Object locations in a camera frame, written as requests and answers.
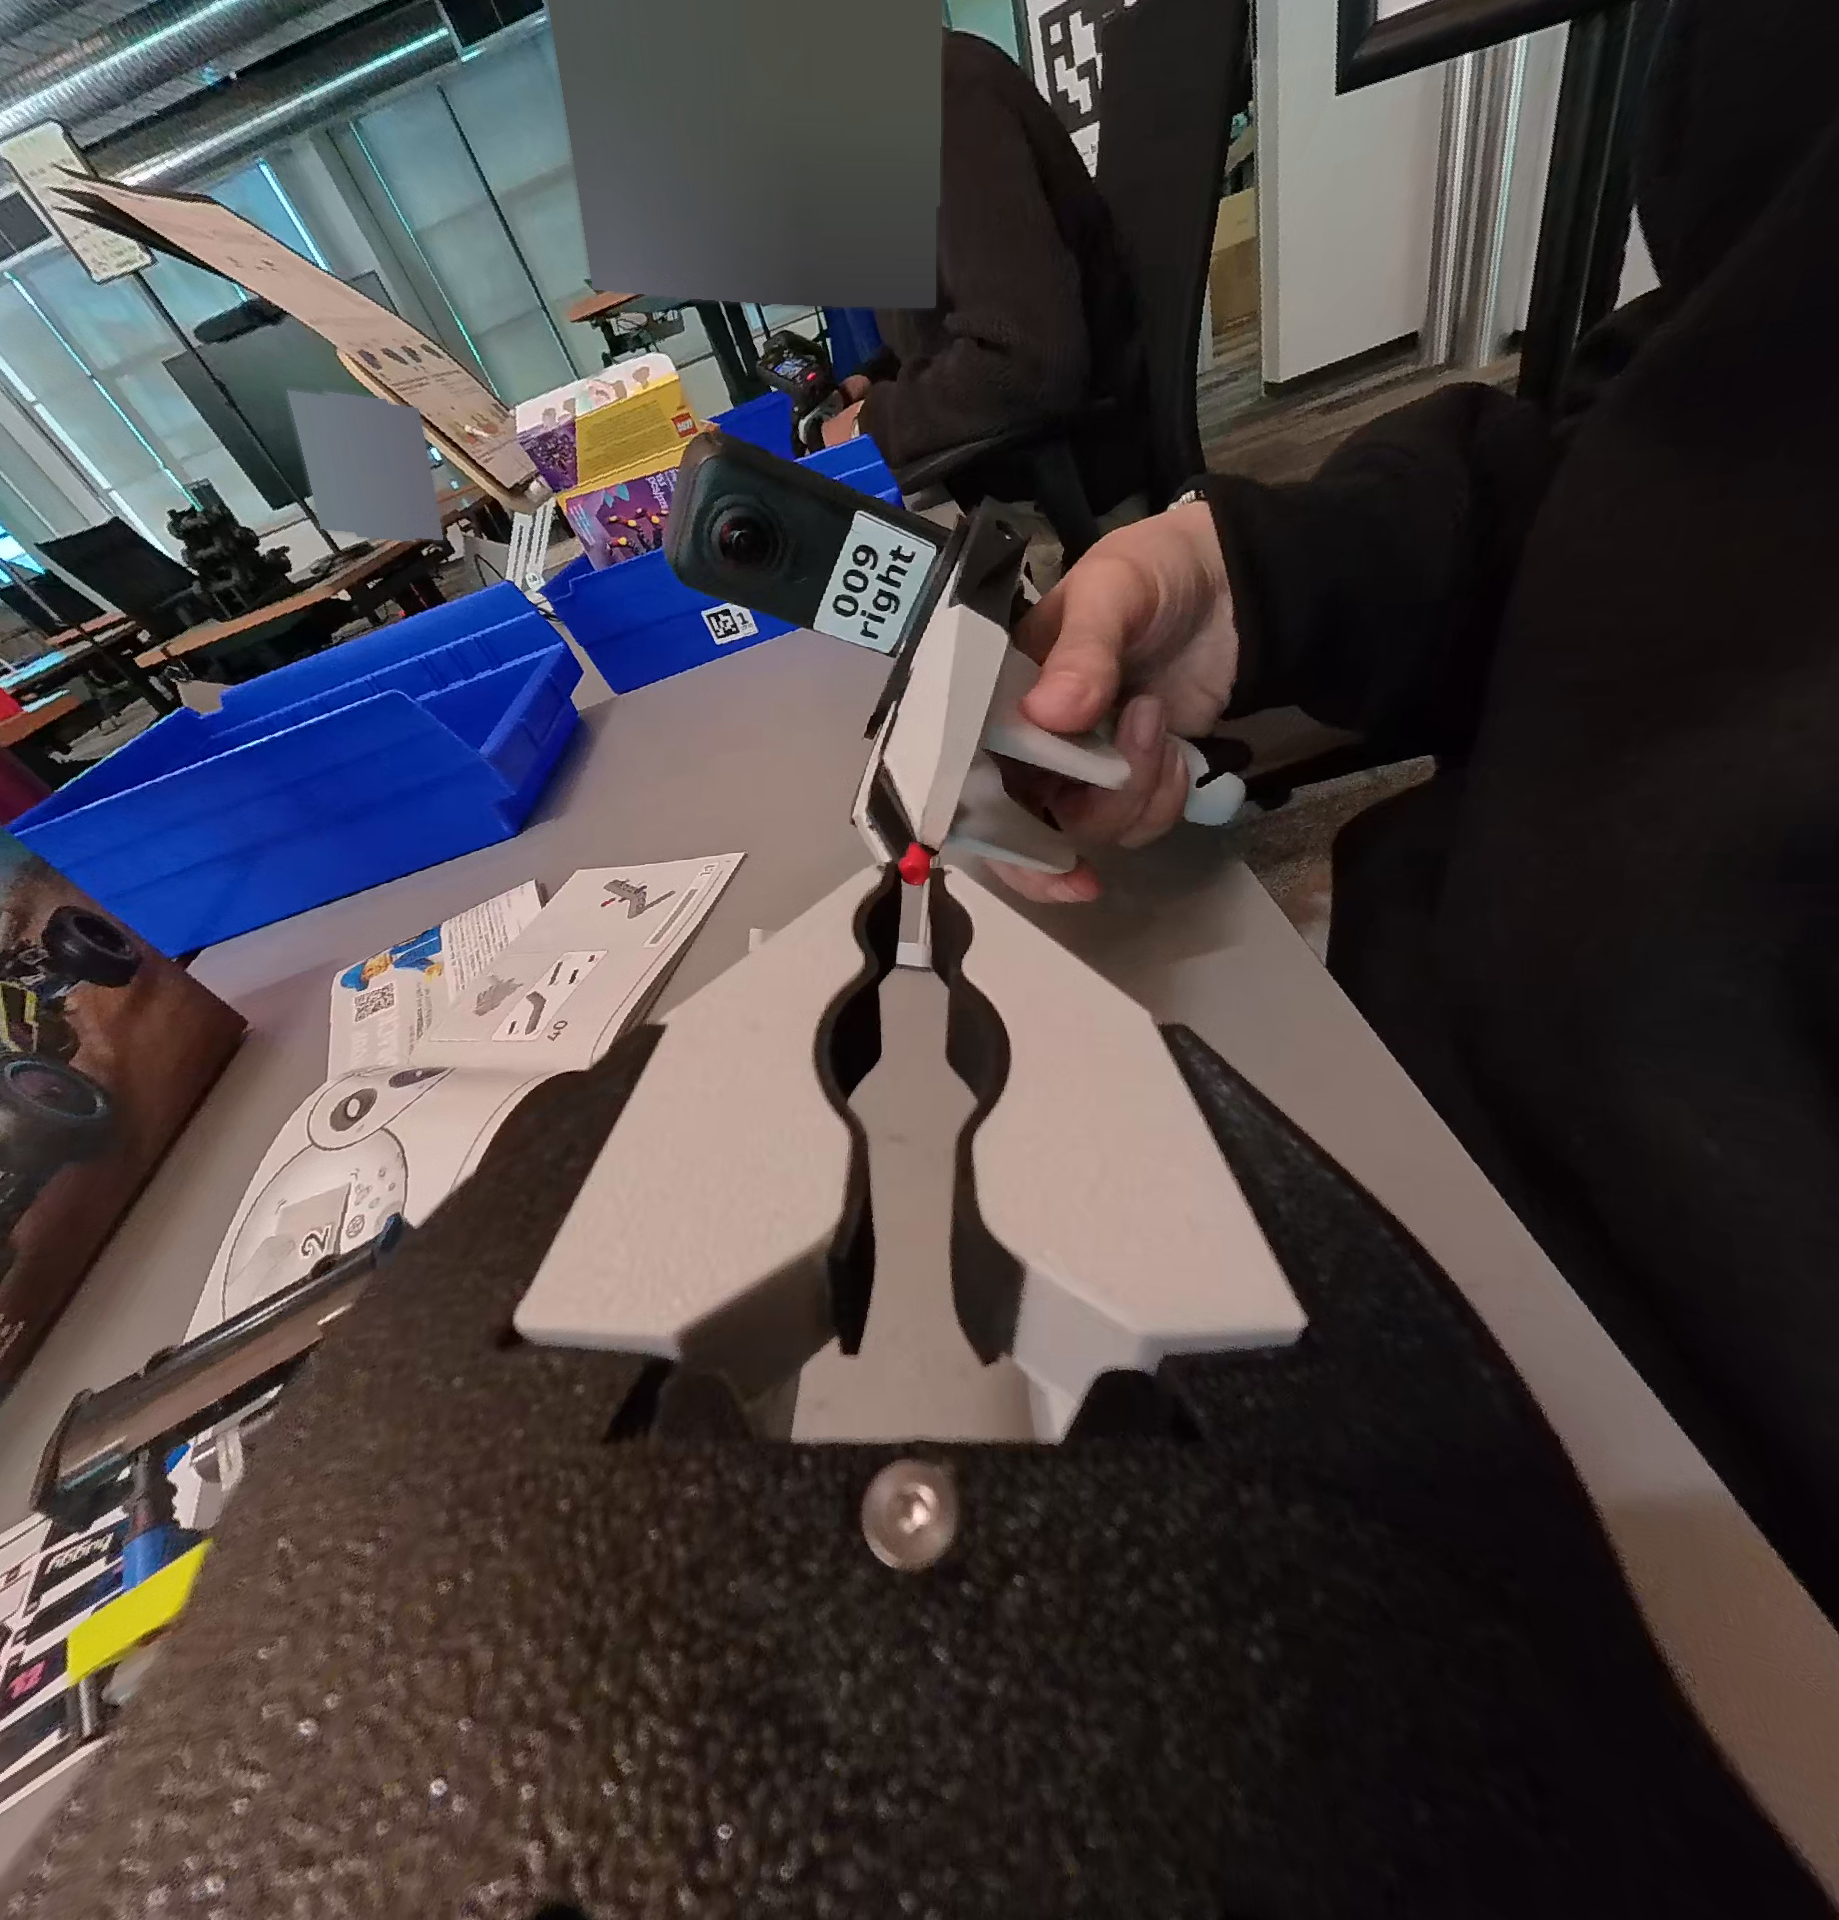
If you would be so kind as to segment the silver ventilation duct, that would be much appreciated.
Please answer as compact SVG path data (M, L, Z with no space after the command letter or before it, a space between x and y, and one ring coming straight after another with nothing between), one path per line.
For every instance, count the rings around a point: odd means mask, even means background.
M187 181L545 22L543 3L0 4L0 148L59 124L108 179Z

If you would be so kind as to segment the sticker sheet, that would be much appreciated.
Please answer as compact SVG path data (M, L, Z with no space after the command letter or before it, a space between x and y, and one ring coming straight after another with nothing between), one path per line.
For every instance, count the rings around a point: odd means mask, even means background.
M68 1636L118 1597L124 1536L118 1504L75 1531L30 1518L0 1532L0 1811L91 1748Z

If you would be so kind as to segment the small white sign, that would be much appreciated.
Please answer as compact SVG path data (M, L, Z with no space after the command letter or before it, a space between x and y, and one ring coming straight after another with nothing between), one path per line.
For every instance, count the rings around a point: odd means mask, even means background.
M96 182L94 169L59 120L43 120L0 141L0 162L36 203L68 253L96 286L139 276L155 267L151 247L91 216L104 200L81 203Z

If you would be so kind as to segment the black office chair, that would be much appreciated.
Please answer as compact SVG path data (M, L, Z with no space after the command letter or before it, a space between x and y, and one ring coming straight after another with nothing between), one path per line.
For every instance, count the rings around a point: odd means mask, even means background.
M1239 109L1242 58L1251 6L1243 3L1148 3L1099 30L1103 74L1096 185L1114 228L1144 374L1139 428L1142 494L1172 500L1203 468L1196 422L1200 311L1211 276L1229 134ZM1076 435L1123 411L1096 401L1063 421L938 451L896 468L900 494L930 508L961 489L1002 497L1003 477L1026 479L1026 497L1051 523L1068 563L1099 539Z

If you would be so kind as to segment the black machine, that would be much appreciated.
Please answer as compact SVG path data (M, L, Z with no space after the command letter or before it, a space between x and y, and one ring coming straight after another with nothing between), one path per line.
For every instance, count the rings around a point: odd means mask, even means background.
M268 555L260 539L219 497L171 510L166 527L183 547L187 571L219 617L250 614L293 593L290 551Z

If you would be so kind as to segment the black display screen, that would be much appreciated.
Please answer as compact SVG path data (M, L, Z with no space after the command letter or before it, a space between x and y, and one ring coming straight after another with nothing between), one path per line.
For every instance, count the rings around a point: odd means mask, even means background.
M166 372L272 510L309 497L290 397L375 398L313 328L260 298L201 322Z

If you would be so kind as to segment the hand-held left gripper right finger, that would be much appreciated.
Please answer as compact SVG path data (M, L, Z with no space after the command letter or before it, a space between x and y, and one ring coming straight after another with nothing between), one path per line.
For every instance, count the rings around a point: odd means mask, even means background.
M1062 1442L1103 1377L1296 1342L1307 1313L1185 1071L1196 1038L959 870L933 882L930 951L975 1098L957 1319L981 1361L1022 1374L1034 1440Z

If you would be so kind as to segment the black toy set box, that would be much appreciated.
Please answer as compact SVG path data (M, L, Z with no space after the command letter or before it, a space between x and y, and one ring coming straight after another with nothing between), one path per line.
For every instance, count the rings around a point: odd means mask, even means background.
M0 825L0 1404L245 1034Z

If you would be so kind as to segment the wooden desk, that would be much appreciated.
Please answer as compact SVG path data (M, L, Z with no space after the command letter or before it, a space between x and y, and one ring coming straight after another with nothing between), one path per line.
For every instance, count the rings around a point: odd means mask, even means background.
M440 607L442 574L453 559L447 541L366 544L250 614L215 617L151 643L136 665L167 696L187 681L245 684L321 654L350 631L373 633Z

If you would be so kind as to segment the blue storage bin white label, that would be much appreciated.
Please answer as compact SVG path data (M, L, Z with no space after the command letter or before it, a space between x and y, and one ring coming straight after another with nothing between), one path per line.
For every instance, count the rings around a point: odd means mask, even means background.
M786 397L749 401L705 424L763 451L793 455ZM870 438L817 451L797 465L824 471L896 510L904 507L898 483ZM584 559L550 574L543 592L554 617L594 663L611 692L642 690L791 633L773 615L681 586L667 563L665 544L658 553L606 568L596 568L584 553Z

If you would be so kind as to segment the purple toy box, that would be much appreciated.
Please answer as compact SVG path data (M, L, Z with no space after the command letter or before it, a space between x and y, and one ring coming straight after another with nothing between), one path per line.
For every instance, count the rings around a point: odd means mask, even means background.
M573 410L564 401L537 408L517 432L570 534L596 568L661 551L681 463L608 486L574 489Z

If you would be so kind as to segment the person's right forearm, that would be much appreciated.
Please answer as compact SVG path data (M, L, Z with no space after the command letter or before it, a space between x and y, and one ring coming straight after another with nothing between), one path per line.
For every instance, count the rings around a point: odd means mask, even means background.
M1577 368L1551 411L1459 381L1303 481L1205 474L1239 634L1222 719L1295 707L1397 759L1466 762L1536 512L1614 378Z

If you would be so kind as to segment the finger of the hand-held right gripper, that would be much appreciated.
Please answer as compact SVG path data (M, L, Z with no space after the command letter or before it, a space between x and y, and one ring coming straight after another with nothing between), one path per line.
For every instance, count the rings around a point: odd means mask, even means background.
M869 759L853 798L853 827L872 862L898 862L906 853L906 809L883 772L883 757L902 696L892 692L869 721Z
M1007 654L1006 628L972 604L933 611L875 741L875 837L883 858L943 848L979 757Z

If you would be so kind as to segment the person's right hand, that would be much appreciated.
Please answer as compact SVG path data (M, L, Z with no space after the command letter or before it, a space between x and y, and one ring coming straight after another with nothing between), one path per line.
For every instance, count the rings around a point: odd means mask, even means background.
M1141 848L1176 827L1195 788L1182 744L1214 731L1242 660L1211 503L1190 496L1107 534L1017 645L1038 665L1021 716L1055 735L1109 724L1128 767L1118 788L1028 769L1031 803L1083 848Z

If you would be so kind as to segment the blue lego vehicle model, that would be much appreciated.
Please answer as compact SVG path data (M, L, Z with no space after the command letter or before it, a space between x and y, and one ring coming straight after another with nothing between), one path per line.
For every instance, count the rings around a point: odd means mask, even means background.
M404 1239L392 1213L357 1249L155 1354L139 1371L78 1396L50 1437L30 1490L34 1515L71 1531L123 1512L120 1587L73 1626L64 1677L83 1734L106 1736L120 1709L115 1673L139 1668L181 1621L211 1532L179 1518L171 1455L215 1457L240 1445L240 1422L292 1380Z

